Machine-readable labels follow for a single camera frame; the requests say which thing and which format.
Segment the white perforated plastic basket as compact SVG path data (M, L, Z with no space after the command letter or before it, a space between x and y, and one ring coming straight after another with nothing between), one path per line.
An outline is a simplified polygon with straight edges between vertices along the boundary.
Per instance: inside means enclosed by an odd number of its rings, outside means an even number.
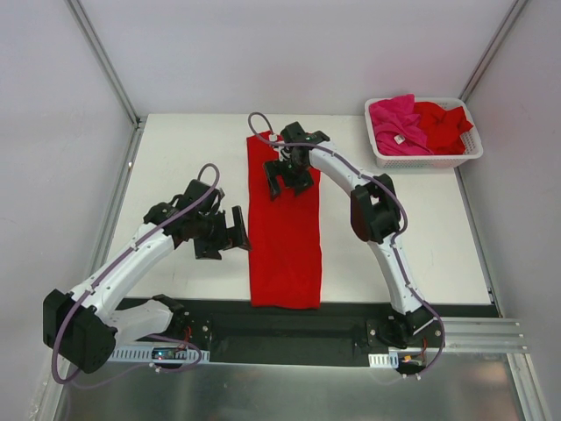
M370 143L373 148L376 165L380 168L455 168L460 164L475 160L482 156L483 147L477 129L472 122L472 116L466 109L465 104L457 98L420 98L415 102L431 102L436 103L445 110L451 110L456 107L463 107L466 117L473 124L473 128L461 135L461 139L465 145L465 152L462 155L427 155L427 156L385 156L380 154L375 143L372 121L368 116L367 107L382 98L374 98L365 103L365 119L366 129Z

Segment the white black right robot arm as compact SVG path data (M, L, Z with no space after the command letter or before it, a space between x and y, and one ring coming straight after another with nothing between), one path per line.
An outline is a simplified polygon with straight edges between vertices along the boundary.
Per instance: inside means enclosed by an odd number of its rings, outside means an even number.
M281 194L280 183L296 195L314 185L313 169L328 176L350 199L354 234L373 251L384 276L392 308L391 318L376 331L378 340L399 349L414 346L425 336L437 314L417 288L401 244L408 228L407 214L386 174L372 175L348 161L323 132L305 132L294 122L281 132L257 138L275 149L278 159L264 164L270 197Z

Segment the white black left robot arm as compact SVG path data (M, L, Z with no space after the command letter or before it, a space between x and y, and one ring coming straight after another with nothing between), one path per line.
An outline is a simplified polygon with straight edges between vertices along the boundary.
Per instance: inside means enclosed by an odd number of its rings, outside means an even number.
M223 192L192 180L184 193L155 204L129 242L112 260L66 293L50 292L43 302L43 341L52 350L51 369L64 358L85 374L94 373L117 346L153 334L168 341L185 339L184 307L159 294L127 310L118 305L132 288L181 244L192 241L198 260L221 260L232 248L250 250L240 206L232 207L228 226L221 208Z

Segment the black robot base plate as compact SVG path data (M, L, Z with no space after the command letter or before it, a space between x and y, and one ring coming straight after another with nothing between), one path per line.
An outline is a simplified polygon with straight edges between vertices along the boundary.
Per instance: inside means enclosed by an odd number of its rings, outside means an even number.
M387 303L324 303L317 310L253 307L247 301L182 299L188 339L215 363L365 367L386 353L397 317Z

